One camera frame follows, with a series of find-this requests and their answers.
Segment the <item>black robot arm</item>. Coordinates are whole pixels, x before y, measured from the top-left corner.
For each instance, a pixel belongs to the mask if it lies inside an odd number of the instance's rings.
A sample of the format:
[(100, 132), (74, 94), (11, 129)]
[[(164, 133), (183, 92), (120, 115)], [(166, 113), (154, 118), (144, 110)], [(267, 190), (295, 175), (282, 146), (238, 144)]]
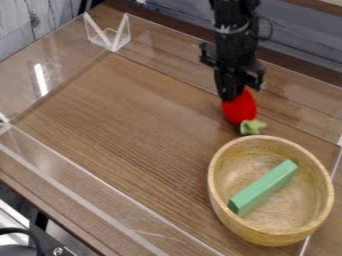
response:
[(263, 89), (266, 67), (257, 58), (261, 0), (209, 0), (214, 11), (214, 42), (202, 42), (201, 62), (214, 70), (217, 92), (231, 102), (246, 86)]

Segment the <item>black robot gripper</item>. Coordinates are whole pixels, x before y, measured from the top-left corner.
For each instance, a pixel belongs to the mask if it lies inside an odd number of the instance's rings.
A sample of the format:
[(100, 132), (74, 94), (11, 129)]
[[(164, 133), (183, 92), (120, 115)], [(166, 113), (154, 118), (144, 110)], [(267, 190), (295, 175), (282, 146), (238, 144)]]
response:
[(217, 91), (223, 102), (237, 98), (246, 86), (262, 90), (266, 67), (254, 52), (238, 55), (229, 47), (219, 48), (209, 42), (202, 42), (199, 49), (201, 62), (214, 70)]

